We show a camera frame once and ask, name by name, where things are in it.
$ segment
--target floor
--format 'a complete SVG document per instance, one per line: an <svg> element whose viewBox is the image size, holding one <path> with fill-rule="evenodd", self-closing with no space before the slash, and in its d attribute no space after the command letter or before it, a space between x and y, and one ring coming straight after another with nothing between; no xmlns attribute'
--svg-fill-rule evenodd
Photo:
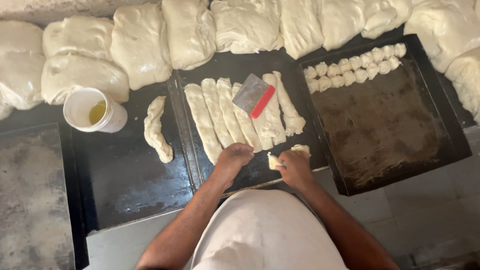
<svg viewBox="0 0 480 270"><path fill-rule="evenodd" d="M384 245L402 269L480 250L478 154L352 197L338 194L329 170L315 173L315 178ZM294 192L283 182L270 188ZM134 269L148 243L178 212L89 236L87 269Z"/></svg>

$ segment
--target man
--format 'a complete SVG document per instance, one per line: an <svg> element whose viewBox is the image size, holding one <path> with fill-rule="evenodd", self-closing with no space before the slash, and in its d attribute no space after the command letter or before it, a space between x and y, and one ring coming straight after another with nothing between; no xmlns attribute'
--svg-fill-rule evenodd
<svg viewBox="0 0 480 270"><path fill-rule="evenodd" d="M278 190L240 191L215 212L224 191L252 157L251 146L225 148L185 209L150 243L137 270L180 270L192 254L194 270L399 270L382 246L314 181L309 155L303 152L283 152L278 161L286 166L277 169L324 227L298 199Z"/></svg>

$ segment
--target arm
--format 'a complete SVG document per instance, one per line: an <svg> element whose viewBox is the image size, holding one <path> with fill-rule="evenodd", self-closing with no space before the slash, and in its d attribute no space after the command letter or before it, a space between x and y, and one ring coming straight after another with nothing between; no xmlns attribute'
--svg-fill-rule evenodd
<svg viewBox="0 0 480 270"><path fill-rule="evenodd" d="M283 180L305 198L322 220L345 265L350 270L399 270L384 248L313 179L309 157L286 151L277 166Z"/></svg>
<svg viewBox="0 0 480 270"><path fill-rule="evenodd" d="M180 214L150 243L137 270L183 269L193 254L224 191L242 166L253 158L253 147L235 143L225 148L205 183Z"/></svg>

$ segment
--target red scraper handle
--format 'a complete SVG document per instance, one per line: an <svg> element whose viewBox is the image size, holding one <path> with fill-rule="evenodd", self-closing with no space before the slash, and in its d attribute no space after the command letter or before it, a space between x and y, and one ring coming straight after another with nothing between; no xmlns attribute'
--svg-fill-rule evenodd
<svg viewBox="0 0 480 270"><path fill-rule="evenodd" d="M264 95L262 96L262 98L258 101L257 105L255 105L255 108L253 108L252 113L250 114L250 117L257 118L260 115L260 113L262 113L265 106L267 106L267 103L270 101L274 93L275 93L275 87L269 86L265 91Z"/></svg>

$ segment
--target hand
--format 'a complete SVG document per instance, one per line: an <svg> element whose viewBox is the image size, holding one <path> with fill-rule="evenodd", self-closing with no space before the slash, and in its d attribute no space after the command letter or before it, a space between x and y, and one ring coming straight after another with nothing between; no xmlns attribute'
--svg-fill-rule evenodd
<svg viewBox="0 0 480 270"><path fill-rule="evenodd" d="M282 152L278 157L279 163L284 166L277 166L276 169L282 174L283 181L290 187L302 190L309 184L315 183L313 172L310 169L310 155L303 151L288 150Z"/></svg>
<svg viewBox="0 0 480 270"><path fill-rule="evenodd" d="M226 190L232 186L235 176L237 176L243 166L252 160L253 155L253 147L249 145L243 143L230 145L220 153L215 169L209 178L217 178L217 181L219 181L224 186L224 190Z"/></svg>

